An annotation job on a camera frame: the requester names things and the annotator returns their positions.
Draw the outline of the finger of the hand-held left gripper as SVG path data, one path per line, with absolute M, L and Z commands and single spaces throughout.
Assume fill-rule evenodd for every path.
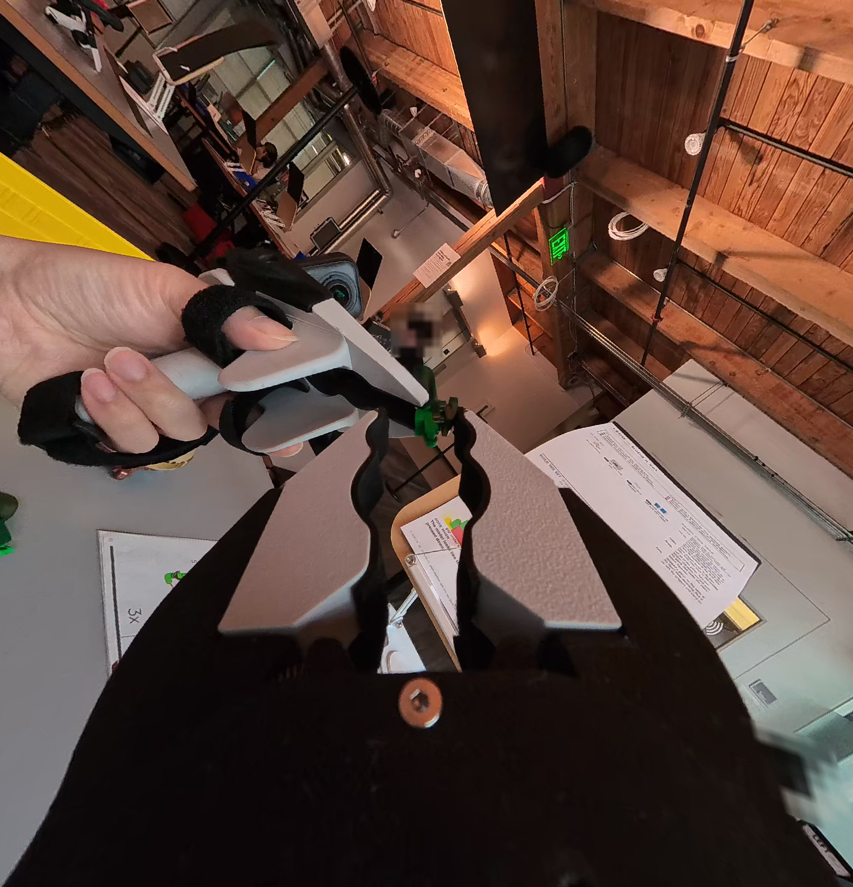
M 325 395 L 310 387 L 301 391 L 284 385 L 258 402 L 262 413 L 241 436 L 254 453 L 287 450 L 315 437 L 354 426 L 362 413 L 341 395 Z
M 255 391 L 346 369 L 416 407 L 427 403 L 429 394 L 421 383 L 334 299 L 311 310 L 277 304 L 290 319 L 296 340 L 283 349 L 245 351 L 221 369 L 219 383 L 224 389 Z

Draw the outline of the printed paper sheet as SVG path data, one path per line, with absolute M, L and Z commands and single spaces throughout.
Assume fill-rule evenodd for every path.
M 702 628 L 739 598 L 761 564 L 613 422 L 569 431 L 526 456 L 587 504 Z

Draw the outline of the yellow plastic bin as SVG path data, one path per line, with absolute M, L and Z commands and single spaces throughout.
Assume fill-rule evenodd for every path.
M 150 260 L 1 152 L 0 235 Z

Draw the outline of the lego instruction booklet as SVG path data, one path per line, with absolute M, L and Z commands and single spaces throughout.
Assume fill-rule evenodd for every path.
M 147 619 L 215 542 L 100 529 L 97 544 L 110 676 Z

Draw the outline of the green lego leaf stem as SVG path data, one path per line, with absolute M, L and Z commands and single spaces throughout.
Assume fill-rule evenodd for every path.
M 415 411 L 414 434 L 426 446 L 434 449 L 438 446 L 439 437 L 446 437 L 452 431 L 460 404 L 455 396 L 447 400 L 439 397 L 434 373 L 428 366 L 416 366 L 411 369 L 411 374 L 428 394 L 426 403 Z

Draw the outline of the clear acrylic sign holder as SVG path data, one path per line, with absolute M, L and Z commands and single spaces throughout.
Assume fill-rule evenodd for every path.
M 425 606 L 441 634 L 452 643 L 457 637 L 457 568 L 465 528 L 472 514 L 460 496 L 412 518 L 401 533 L 413 556 L 411 571 Z

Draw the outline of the black overhead bar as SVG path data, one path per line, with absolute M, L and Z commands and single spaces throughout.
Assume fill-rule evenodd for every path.
M 540 178 L 562 178 L 591 153 L 588 127 L 547 138 L 536 4 L 443 1 L 457 69 L 498 216 Z

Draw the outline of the yellow paper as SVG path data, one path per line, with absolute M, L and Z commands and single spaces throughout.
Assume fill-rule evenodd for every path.
M 763 617 L 739 596 L 703 628 L 703 633 L 715 649 L 720 649 L 754 627 L 763 625 L 764 621 Z

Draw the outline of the person's left hand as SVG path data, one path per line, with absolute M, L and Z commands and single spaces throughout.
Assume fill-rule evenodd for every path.
M 201 438 L 230 393 L 195 402 L 151 357 L 185 349 L 183 309 L 205 282 L 175 266 L 0 235 L 0 394 L 81 371 L 80 396 L 112 450 Z

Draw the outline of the wall poster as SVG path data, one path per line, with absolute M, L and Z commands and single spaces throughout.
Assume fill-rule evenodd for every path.
M 414 272 L 414 279 L 422 286 L 430 286 L 443 276 L 458 260 L 460 256 L 447 243 L 435 250 Z

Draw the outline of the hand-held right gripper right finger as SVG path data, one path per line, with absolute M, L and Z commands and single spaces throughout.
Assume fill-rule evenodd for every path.
M 554 480 L 475 413 L 454 420 L 458 495 L 470 518 L 457 563 L 454 648 L 462 671 L 505 642 L 540 650 L 621 618 Z

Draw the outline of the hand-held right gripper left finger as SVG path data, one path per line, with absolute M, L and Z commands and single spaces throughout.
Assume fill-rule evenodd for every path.
M 378 670 L 388 602 L 372 511 L 387 449 L 386 412 L 367 412 L 285 483 L 246 559 L 221 540 L 235 580 L 217 629 L 227 653 L 285 666 L 339 647 Z

